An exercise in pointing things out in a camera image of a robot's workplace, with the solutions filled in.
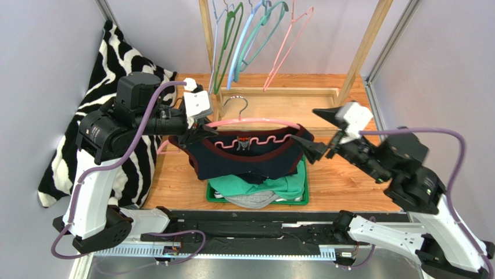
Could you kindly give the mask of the pink plastic hanger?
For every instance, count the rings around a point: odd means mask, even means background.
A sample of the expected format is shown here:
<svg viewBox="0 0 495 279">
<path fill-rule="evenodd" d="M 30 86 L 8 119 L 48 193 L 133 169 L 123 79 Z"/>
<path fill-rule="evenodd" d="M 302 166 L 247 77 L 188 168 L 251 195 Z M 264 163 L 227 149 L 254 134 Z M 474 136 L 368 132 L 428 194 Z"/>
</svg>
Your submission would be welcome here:
<svg viewBox="0 0 495 279">
<path fill-rule="evenodd" d="M 243 118 L 242 117 L 242 112 L 249 106 L 249 102 L 246 98 L 240 95 L 234 95 L 229 97 L 223 104 L 222 108 L 224 108 L 227 103 L 230 100 L 233 99 L 241 99 L 245 102 L 245 106 L 239 111 L 237 118 L 235 119 L 226 119 L 226 120 L 218 120 L 214 121 L 211 123 L 207 123 L 206 126 L 210 128 L 218 128 L 222 126 L 234 126 L 234 125 L 239 125 L 240 130 L 267 130 L 267 129 L 272 129 L 273 127 L 259 127 L 256 128 L 255 126 L 246 126 L 247 124 L 250 123 L 269 123 L 269 124 L 277 124 L 277 125 L 282 125 L 282 126 L 288 126 L 296 129 L 300 129 L 300 125 L 297 123 L 293 123 L 290 121 L 286 120 L 280 120 L 280 119 L 268 119 L 268 118 L 263 118 L 263 117 L 247 117 Z"/>
</svg>

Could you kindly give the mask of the green tank top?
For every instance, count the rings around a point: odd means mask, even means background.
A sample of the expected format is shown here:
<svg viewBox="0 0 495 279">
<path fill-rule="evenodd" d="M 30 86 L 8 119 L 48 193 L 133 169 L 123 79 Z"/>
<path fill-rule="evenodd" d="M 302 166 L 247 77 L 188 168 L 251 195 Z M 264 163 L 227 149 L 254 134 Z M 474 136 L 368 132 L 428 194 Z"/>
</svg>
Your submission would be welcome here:
<svg viewBox="0 0 495 279">
<path fill-rule="evenodd" d="M 262 191 L 273 191 L 280 199 L 295 200 L 302 198 L 307 192 L 306 158 L 302 158 L 296 167 L 296 174 L 278 179 L 266 179 L 261 184 L 252 184 L 235 175 L 212 178 L 207 181 L 206 198 L 215 202 L 213 192 L 219 192 L 223 197 L 234 195 L 249 195 Z"/>
</svg>

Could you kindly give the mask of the navy maroon tank top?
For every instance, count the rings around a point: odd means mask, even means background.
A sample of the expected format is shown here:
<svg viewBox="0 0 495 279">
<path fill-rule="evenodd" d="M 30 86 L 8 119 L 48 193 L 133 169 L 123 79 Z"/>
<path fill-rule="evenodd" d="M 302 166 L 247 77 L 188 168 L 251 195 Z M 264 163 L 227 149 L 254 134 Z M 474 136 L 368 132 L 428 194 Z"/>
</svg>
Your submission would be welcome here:
<svg viewBox="0 0 495 279">
<path fill-rule="evenodd" d="M 301 126 L 266 131 L 220 131 L 218 136 L 189 144 L 189 157 L 199 180 L 235 175 L 248 183 L 261 184 L 297 173 L 303 152 L 291 139 L 309 141 L 314 135 Z"/>
</svg>

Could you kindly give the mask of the grey tank top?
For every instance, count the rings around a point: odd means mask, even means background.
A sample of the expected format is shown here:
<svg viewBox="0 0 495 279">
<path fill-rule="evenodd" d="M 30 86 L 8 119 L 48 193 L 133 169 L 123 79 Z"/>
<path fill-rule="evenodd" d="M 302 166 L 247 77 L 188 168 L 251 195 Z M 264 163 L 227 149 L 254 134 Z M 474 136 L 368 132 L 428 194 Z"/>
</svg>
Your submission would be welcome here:
<svg viewBox="0 0 495 279">
<path fill-rule="evenodd" d="M 249 195 L 225 196 L 224 199 L 242 208 L 261 209 L 279 199 L 279 196 L 273 191 L 262 191 Z"/>
</svg>

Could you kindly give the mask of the light blue wire hanger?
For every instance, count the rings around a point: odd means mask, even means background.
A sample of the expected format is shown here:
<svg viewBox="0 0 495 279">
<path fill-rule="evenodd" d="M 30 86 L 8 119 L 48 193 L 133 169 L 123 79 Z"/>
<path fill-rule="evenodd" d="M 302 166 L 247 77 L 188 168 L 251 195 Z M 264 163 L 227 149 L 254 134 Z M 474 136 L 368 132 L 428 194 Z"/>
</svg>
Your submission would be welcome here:
<svg viewBox="0 0 495 279">
<path fill-rule="evenodd" d="M 215 1 L 212 2 L 214 15 L 213 63 L 211 66 L 209 91 L 214 95 L 220 92 L 221 84 L 227 72 L 227 66 L 229 65 L 232 53 L 232 50 L 228 51 L 227 47 L 231 46 L 231 36 L 236 18 L 233 14 L 236 7 L 235 4 L 227 4 L 226 1 L 224 3 L 224 9 L 219 10 L 216 8 Z M 222 42 L 219 42 L 220 23 L 223 19 L 225 20 L 223 27 L 224 35 Z"/>
</svg>

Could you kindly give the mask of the pink wire hanger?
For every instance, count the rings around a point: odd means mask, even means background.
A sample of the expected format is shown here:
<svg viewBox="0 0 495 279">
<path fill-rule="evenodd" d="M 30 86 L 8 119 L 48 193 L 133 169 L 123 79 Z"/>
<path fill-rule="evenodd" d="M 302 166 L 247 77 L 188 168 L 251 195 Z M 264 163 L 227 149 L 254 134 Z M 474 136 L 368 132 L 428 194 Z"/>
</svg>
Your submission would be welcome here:
<svg viewBox="0 0 495 279">
<path fill-rule="evenodd" d="M 268 73 L 268 76 L 262 87 L 263 92 L 266 92 L 269 89 L 274 78 L 276 78 L 281 66 L 290 54 L 294 45 L 297 43 L 302 32 L 306 29 L 308 22 L 311 20 L 314 14 L 314 6 L 309 7 L 306 11 L 299 15 L 296 14 L 295 8 L 296 1 L 292 1 L 290 24 L 279 47 L 275 60 L 272 64 L 272 68 Z"/>
</svg>

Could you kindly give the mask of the green plastic hanger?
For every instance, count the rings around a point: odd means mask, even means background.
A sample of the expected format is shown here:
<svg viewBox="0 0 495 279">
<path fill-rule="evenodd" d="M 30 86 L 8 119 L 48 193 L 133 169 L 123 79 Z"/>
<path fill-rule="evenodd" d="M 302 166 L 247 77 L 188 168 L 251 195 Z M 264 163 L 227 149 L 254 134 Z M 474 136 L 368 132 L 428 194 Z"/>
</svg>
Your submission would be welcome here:
<svg viewBox="0 0 495 279">
<path fill-rule="evenodd" d="M 240 24 L 242 23 L 245 6 L 243 2 L 226 5 L 218 15 L 214 8 L 215 34 L 214 34 L 214 63 L 210 76 L 210 89 L 214 95 L 220 92 L 221 84 L 227 73 L 227 67 L 236 44 Z"/>
</svg>

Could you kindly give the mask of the light blue plastic hanger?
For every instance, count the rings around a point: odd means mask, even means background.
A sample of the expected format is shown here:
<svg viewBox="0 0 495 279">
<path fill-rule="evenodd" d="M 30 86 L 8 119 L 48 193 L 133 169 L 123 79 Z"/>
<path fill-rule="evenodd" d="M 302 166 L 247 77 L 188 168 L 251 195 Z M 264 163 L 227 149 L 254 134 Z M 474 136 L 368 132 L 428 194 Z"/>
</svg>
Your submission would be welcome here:
<svg viewBox="0 0 495 279">
<path fill-rule="evenodd" d="M 247 56 L 252 49 L 254 40 L 259 35 L 260 29 L 268 23 L 271 17 L 271 8 L 273 7 L 272 1 L 259 1 L 255 6 L 251 7 L 248 18 L 243 26 L 239 41 L 235 47 L 234 56 L 228 72 L 227 78 L 227 89 L 230 90 L 233 83 L 239 81 L 240 73 L 245 71 L 246 68 L 252 63 L 252 61 L 257 57 L 261 50 L 265 47 L 268 40 L 272 37 L 270 33 L 261 46 L 254 52 L 251 58 L 247 59 Z M 263 15 L 260 20 L 255 24 L 254 29 L 248 35 L 250 26 L 253 23 L 254 16 L 260 9 L 263 10 Z"/>
</svg>

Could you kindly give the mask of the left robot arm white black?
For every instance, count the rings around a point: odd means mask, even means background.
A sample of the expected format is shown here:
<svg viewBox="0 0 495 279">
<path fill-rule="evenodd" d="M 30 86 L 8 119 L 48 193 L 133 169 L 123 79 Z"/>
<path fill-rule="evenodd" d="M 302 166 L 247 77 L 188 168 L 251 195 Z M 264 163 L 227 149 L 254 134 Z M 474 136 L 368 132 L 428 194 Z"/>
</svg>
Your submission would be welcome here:
<svg viewBox="0 0 495 279">
<path fill-rule="evenodd" d="M 179 108 L 163 105 L 162 92 L 178 85 L 185 90 Z M 154 74 L 132 72 L 119 79 L 116 96 L 79 125 L 70 204 L 53 221 L 60 236 L 73 236 L 78 257 L 114 248 L 128 238 L 172 236 L 168 228 L 177 217 L 168 209 L 125 209 L 109 203 L 117 169 L 144 135 L 177 136 L 181 147 L 216 136 L 206 125 L 212 113 L 210 94 L 192 78 L 163 83 Z"/>
</svg>

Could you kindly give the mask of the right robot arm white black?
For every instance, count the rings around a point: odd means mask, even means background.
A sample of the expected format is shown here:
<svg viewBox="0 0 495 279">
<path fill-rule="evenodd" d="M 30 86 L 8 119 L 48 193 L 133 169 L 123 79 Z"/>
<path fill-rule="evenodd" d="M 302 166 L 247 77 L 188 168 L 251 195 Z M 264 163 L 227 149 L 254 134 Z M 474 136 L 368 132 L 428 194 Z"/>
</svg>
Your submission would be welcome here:
<svg viewBox="0 0 495 279">
<path fill-rule="evenodd" d="M 310 163 L 339 155 L 376 183 L 387 183 L 384 194 L 417 219 L 423 234 L 381 225 L 342 210 L 332 223 L 331 234 L 341 241 L 365 242 L 398 253 L 420 265 L 433 278 L 493 278 L 494 244 L 477 238 L 458 215 L 451 201 L 453 181 L 465 156 L 465 140 L 457 132 L 433 128 L 460 143 L 460 153 L 450 182 L 424 166 L 429 149 L 417 134 L 420 128 L 401 127 L 384 131 L 380 145 L 369 142 L 365 127 L 371 111 L 357 102 L 313 113 L 338 130 L 328 143 L 293 136 Z"/>
</svg>

